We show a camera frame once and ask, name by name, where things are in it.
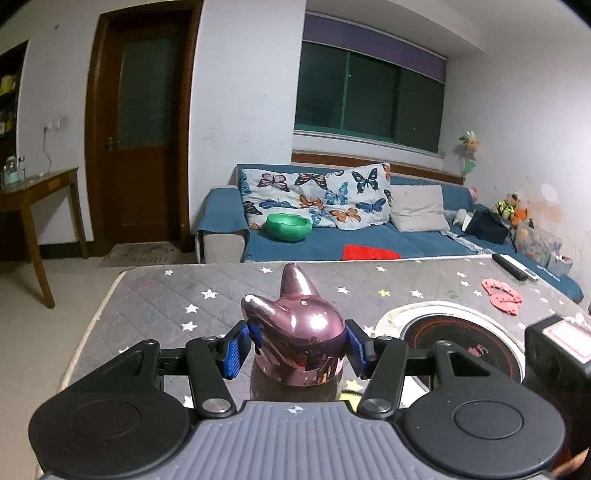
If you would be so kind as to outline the pink metal thermos bottle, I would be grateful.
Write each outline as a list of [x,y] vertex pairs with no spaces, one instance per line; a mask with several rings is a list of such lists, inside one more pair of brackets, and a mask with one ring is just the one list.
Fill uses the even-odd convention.
[[253,400],[338,398],[348,343],[345,320],[297,264],[283,267],[277,299],[243,297],[242,315],[256,346],[249,386]]

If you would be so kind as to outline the grey star table cover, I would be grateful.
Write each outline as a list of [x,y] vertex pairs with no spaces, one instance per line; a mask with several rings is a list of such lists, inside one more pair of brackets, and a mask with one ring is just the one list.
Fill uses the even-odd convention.
[[[587,321],[586,310],[539,279],[519,282],[491,257],[301,262],[322,299],[370,337],[402,337],[443,313],[487,329],[525,363],[525,329],[553,314]],[[62,382],[68,387],[145,339],[164,349],[223,336],[242,320],[247,295],[280,298],[283,263],[150,266],[122,273],[90,321]]]

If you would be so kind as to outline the induction cooker in table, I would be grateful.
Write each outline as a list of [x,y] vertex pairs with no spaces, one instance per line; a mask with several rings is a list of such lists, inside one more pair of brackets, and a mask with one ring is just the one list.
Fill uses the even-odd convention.
[[493,318],[457,303],[426,301],[394,308],[377,321],[374,335],[403,339],[415,349],[449,340],[517,381],[525,377],[524,340]]

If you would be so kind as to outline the red cloth on sofa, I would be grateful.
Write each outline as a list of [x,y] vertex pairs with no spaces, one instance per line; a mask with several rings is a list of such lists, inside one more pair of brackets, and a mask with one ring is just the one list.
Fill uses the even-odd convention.
[[344,261],[377,261],[398,260],[402,256],[392,250],[349,244],[342,247],[342,260]]

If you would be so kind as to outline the blue sofa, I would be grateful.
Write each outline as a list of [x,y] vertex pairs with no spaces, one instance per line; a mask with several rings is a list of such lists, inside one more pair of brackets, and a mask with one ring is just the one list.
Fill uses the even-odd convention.
[[[287,165],[239,164],[235,188],[211,190],[197,225],[201,235],[245,235],[239,259],[339,260],[348,245],[394,251],[403,258],[502,253],[514,256],[575,303],[584,294],[568,275],[556,276],[517,252],[510,242],[496,244],[458,227],[404,232],[390,220],[386,188],[415,186],[402,177],[390,179],[381,164],[346,170],[304,169]],[[274,213],[300,215],[311,234],[298,242],[274,240],[264,230]]]

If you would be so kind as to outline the door mat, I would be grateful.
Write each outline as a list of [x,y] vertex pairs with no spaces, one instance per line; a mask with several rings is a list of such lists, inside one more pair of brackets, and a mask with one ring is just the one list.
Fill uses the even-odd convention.
[[99,267],[167,265],[183,261],[183,252],[169,242],[123,243],[114,245]]

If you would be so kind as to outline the grey cushion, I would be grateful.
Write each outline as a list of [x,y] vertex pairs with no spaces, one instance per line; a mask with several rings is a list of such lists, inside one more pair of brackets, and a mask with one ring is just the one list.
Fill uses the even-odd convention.
[[391,222],[403,233],[446,232],[443,191],[439,185],[392,185]]

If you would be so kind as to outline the large butterfly pillow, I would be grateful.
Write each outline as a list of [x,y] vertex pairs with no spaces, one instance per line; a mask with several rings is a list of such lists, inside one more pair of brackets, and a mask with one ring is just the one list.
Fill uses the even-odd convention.
[[390,220],[390,166],[373,164],[329,173],[243,169],[238,187],[249,228],[263,229],[270,214],[311,220],[314,228],[353,231]]

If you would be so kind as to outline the black bag on sofa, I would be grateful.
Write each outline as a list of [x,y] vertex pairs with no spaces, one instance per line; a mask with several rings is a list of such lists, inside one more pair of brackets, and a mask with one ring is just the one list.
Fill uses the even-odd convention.
[[504,244],[509,236],[509,230],[501,217],[489,210],[476,211],[465,233],[495,244]]

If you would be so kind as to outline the right gripper black box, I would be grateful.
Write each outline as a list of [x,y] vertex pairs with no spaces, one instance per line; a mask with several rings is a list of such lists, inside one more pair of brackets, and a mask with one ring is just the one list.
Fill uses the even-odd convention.
[[590,414],[590,334],[553,315],[525,330],[524,383],[574,420]]

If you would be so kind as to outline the artificial flower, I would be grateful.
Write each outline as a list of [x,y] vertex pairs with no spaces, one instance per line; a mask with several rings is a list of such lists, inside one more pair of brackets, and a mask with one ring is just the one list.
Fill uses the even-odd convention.
[[461,145],[461,153],[465,160],[464,162],[464,177],[467,177],[476,167],[476,153],[480,147],[481,142],[479,141],[474,131],[465,131],[464,134],[459,138]]

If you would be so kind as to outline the wooden side table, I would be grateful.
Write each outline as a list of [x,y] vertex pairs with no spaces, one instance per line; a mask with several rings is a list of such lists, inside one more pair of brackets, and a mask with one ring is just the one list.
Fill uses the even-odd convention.
[[73,227],[83,259],[89,258],[78,188],[78,168],[59,170],[39,177],[26,178],[19,184],[10,185],[1,192],[1,212],[18,212],[24,230],[28,258],[31,261],[41,289],[42,304],[48,309],[55,307],[55,300],[46,276],[41,257],[32,207],[50,196],[67,190],[73,215]]

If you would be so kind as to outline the green framed window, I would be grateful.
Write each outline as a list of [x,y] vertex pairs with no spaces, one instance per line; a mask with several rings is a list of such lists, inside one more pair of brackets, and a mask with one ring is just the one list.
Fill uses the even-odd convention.
[[445,86],[407,68],[304,42],[294,127],[439,150]]

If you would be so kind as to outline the teal kettle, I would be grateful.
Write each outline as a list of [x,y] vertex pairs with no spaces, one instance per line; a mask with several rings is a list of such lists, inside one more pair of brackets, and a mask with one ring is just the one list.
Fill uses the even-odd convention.
[[19,184],[25,178],[24,157],[10,156],[3,168],[2,180],[5,187]]

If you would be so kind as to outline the brown wooden door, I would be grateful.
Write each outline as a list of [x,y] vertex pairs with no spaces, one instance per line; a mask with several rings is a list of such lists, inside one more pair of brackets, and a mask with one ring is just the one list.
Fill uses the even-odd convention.
[[189,241],[189,105],[200,1],[98,19],[85,102],[85,171],[95,250]]

